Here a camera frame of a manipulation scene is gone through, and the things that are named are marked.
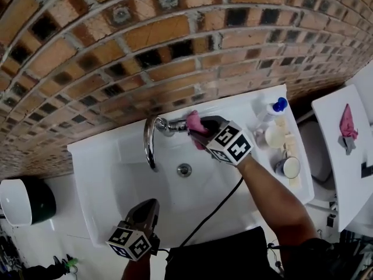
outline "faucet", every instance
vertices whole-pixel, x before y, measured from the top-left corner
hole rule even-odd
[[[176,132],[186,132],[188,128],[185,119],[168,121],[159,116],[151,116],[146,120],[144,127],[144,149],[146,160],[150,168],[152,168],[154,172],[158,172],[154,160],[154,128],[167,137],[173,136]]]

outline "drain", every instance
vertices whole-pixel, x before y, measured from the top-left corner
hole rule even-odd
[[[177,174],[180,176],[180,177],[188,177],[189,175],[192,174],[192,167],[191,165],[189,164],[180,164],[178,167],[177,167]]]

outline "cup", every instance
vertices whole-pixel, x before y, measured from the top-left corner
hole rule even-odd
[[[288,179],[296,178],[301,171],[301,163],[295,156],[288,156],[284,152],[284,158],[275,165],[275,172]]]
[[[281,148],[285,144],[285,134],[277,125],[268,126],[266,129],[257,128],[254,136],[261,149]]]

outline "tiled wall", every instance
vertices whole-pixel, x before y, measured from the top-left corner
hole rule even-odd
[[[72,170],[66,144],[371,59],[372,0],[0,0],[0,177]]]

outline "floor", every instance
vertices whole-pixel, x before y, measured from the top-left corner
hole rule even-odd
[[[59,258],[69,254],[79,259],[79,280],[121,279],[127,260],[114,254],[109,248],[96,248],[92,245],[80,208],[73,175],[47,180],[57,202],[58,212],[55,217],[43,223],[29,227],[11,227],[6,220],[1,226],[13,239],[22,261],[27,267],[34,265],[48,266],[53,263],[52,256]],[[327,214],[316,209],[307,208],[317,229],[322,229],[323,238],[336,240],[337,233],[326,227]],[[268,243],[276,241],[275,234],[267,225],[262,226]],[[151,259],[151,279],[164,279],[166,267],[165,252]],[[268,259],[275,266],[275,255],[269,251]],[[75,279],[66,275],[61,279]]]

